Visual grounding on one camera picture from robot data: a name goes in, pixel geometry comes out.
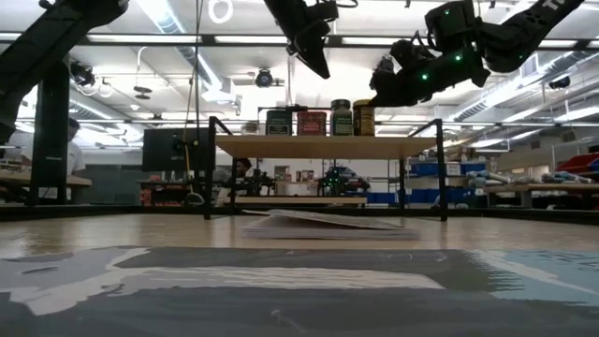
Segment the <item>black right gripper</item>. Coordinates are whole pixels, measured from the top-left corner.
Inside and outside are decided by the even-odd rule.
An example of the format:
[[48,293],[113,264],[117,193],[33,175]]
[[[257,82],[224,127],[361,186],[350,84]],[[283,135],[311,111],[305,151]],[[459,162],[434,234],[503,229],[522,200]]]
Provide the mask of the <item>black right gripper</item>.
[[373,77],[371,87],[376,92],[370,105],[374,107],[414,106],[435,93],[443,92],[463,81],[482,87],[489,71],[484,68],[476,50],[470,47],[443,53],[440,57],[415,68],[408,78]]

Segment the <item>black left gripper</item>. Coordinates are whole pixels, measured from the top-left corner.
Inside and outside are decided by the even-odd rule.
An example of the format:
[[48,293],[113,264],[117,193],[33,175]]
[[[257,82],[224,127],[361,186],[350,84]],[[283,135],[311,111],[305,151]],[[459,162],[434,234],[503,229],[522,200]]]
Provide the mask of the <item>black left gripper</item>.
[[335,1],[307,5],[304,0],[264,0],[285,37],[292,53],[322,79],[330,77],[324,46],[329,23],[339,18]]

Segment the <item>yellow-lidded spice jar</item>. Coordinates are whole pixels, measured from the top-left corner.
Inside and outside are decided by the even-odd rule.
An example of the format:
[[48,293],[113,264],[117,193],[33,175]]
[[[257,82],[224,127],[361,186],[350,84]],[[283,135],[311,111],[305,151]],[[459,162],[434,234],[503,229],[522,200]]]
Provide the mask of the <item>yellow-lidded spice jar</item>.
[[360,99],[355,101],[353,113],[354,135],[373,137],[375,134],[375,120],[370,100]]

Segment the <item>green-lidded spice jar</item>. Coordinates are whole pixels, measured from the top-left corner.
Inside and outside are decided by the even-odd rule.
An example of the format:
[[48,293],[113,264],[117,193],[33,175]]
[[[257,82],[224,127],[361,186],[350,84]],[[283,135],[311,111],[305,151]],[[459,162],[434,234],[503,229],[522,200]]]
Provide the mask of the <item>green-lidded spice jar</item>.
[[353,135],[353,115],[349,100],[335,99],[331,102],[330,134],[332,136]]

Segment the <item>red smoked paprika tin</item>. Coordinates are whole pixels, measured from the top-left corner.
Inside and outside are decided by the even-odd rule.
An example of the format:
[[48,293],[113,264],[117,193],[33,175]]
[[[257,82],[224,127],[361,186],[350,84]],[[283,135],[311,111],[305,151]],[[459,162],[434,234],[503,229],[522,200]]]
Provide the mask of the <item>red smoked paprika tin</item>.
[[325,136],[327,114],[324,111],[300,111],[297,113],[299,136]]

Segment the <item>dark green oregano tin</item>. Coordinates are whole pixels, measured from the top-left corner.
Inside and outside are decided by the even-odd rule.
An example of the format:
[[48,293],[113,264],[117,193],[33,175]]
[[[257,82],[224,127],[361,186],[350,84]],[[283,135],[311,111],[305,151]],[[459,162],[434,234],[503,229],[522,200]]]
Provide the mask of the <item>dark green oregano tin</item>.
[[292,136],[292,117],[293,114],[287,110],[268,110],[266,134],[270,136]]

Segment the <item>blue storage bin rack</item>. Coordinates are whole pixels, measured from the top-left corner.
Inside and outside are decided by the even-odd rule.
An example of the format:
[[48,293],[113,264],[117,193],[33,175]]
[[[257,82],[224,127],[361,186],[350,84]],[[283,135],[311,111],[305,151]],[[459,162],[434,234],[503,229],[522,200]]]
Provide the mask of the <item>blue storage bin rack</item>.
[[[446,165],[446,200],[448,204],[466,203],[475,194],[475,188],[468,181],[469,172],[485,170],[483,163],[450,163]],[[369,192],[367,200],[374,204],[400,203],[400,177],[387,179],[389,192]],[[439,195],[438,166],[436,163],[419,163],[406,166],[404,185],[405,204],[434,204]]]

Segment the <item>background robot with green lights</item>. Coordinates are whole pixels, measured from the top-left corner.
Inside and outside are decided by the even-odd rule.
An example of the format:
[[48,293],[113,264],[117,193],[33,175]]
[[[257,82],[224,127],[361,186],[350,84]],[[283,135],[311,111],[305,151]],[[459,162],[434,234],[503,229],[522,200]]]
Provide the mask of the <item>background robot with green lights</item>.
[[331,167],[318,181],[319,196],[364,196],[371,185],[348,167]]

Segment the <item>black overhead crossbar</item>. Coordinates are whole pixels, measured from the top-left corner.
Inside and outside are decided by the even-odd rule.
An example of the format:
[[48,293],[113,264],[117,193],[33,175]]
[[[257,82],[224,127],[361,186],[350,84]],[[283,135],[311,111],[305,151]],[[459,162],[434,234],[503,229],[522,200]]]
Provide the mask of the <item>black overhead crossbar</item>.
[[[327,48],[389,48],[402,37],[342,36],[325,37]],[[88,34],[77,45],[82,46],[138,46],[138,47],[285,47],[284,36],[272,35],[203,35],[193,34]],[[594,39],[546,39],[537,47],[540,51],[599,51],[599,38]]]

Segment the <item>background wooden table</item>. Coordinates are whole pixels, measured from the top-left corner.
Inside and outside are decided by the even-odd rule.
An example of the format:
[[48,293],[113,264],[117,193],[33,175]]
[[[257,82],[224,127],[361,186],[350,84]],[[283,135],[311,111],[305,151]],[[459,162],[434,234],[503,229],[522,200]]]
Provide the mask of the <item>background wooden table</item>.
[[366,204],[364,197],[237,197],[236,204]]

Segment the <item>background workbench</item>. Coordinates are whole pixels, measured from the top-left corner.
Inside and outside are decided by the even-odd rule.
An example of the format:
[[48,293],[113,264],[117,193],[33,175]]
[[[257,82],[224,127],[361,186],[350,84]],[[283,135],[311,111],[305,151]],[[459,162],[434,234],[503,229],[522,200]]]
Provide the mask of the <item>background workbench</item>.
[[483,191],[488,196],[488,204],[494,205],[494,195],[497,193],[516,193],[519,195],[520,206],[532,208],[534,191],[565,191],[582,196],[583,205],[592,208],[592,197],[599,195],[599,183],[511,183],[504,185],[486,186]]

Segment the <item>red storage bin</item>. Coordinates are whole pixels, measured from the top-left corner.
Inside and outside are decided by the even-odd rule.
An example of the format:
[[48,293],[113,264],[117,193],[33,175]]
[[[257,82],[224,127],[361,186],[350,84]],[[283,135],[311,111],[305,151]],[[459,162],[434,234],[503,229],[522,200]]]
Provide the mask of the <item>red storage bin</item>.
[[560,164],[557,170],[580,176],[599,175],[599,153],[574,156]]

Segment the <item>Yellowstone picture book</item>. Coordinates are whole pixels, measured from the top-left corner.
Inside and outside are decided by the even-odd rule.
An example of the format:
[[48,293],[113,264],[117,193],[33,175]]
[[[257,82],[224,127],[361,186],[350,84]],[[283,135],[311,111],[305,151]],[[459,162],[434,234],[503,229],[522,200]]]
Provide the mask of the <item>Yellowstone picture book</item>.
[[599,337],[599,253],[115,246],[1,258],[0,337]]

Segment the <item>background side table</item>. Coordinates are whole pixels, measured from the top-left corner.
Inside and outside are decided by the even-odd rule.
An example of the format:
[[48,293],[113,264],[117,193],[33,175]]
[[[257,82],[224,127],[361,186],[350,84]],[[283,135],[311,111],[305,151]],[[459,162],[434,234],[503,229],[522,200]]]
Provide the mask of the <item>background side table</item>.
[[[0,204],[21,203],[29,198],[30,171],[0,169]],[[89,179],[67,176],[66,187],[71,190],[92,186]]]

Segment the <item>black aluminium table frame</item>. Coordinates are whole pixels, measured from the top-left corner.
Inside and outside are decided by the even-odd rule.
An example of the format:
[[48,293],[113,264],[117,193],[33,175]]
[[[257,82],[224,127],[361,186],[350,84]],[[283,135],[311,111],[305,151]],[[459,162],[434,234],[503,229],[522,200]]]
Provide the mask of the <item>black aluminium table frame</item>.
[[[441,212],[431,209],[373,209],[373,208],[313,208],[313,212],[357,217],[431,217],[439,219]],[[202,207],[143,207],[133,205],[0,205],[0,222],[42,220],[52,218],[102,216],[117,214],[177,214],[177,215],[242,215],[241,209]],[[447,217],[488,217],[544,221],[599,227],[599,211],[569,211],[540,209],[449,209]]]

